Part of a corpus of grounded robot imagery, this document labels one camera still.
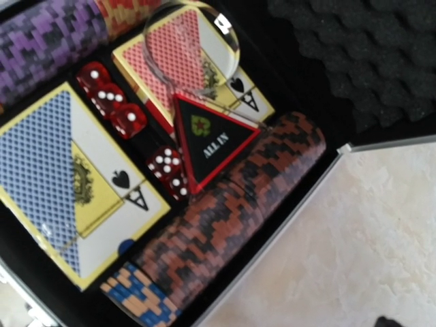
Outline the black triangular button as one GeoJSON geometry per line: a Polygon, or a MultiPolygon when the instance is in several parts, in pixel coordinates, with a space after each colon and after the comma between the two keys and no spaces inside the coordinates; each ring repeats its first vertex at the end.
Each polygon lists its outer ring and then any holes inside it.
{"type": "Polygon", "coordinates": [[[174,95],[174,127],[190,193],[200,193],[261,130],[180,94],[174,95]]]}

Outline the aluminium poker chip case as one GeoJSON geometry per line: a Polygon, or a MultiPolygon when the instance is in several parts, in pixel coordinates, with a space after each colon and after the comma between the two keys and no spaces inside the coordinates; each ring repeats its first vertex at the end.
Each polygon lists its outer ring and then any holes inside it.
{"type": "Polygon", "coordinates": [[[153,282],[181,310],[171,326],[373,326],[386,318],[434,326],[435,144],[414,140],[435,136],[435,2],[205,3],[231,22],[240,66],[275,109],[256,122],[261,134],[200,193],[175,200],[146,161],[176,142],[112,58],[149,17],[108,37],[20,101],[1,105],[1,128],[68,83],[170,211],[81,290],[1,201],[1,272],[57,326],[141,326],[100,285],[127,262],[142,270],[135,256],[248,156],[280,117],[299,112],[321,129],[326,150],[198,293],[169,296],[153,282]],[[137,136],[122,138],[79,85],[77,73],[92,61],[145,111],[149,126],[137,136]]]}

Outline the red playing card deck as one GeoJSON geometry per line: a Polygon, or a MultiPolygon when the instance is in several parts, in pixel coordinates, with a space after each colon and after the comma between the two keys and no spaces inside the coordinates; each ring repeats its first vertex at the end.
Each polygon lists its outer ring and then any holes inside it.
{"type": "Polygon", "coordinates": [[[275,113],[239,64],[234,27],[205,3],[165,4],[153,12],[142,33],[113,51],[112,58],[170,135],[174,133],[174,93],[250,125],[275,113]]]}

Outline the black white chip stack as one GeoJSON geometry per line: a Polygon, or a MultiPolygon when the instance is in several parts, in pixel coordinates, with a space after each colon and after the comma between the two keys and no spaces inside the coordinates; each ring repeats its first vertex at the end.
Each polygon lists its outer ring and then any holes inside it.
{"type": "Polygon", "coordinates": [[[164,291],[130,262],[108,277],[100,289],[141,326],[171,326],[181,314],[164,291]]]}

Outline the blue playing card deck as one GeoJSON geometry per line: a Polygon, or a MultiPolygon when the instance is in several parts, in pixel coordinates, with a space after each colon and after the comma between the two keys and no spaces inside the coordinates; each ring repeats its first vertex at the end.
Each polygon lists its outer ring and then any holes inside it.
{"type": "Polygon", "coordinates": [[[81,290],[170,211],[68,83],[1,128],[1,201],[81,290]]]}

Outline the blue round button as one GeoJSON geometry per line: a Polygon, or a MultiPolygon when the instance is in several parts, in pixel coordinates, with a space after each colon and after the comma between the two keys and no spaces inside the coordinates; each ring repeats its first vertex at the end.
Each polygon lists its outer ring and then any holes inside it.
{"type": "Polygon", "coordinates": [[[135,241],[131,238],[123,240],[117,249],[118,255],[123,255],[126,251],[128,251],[133,245],[135,244],[135,241]]]}

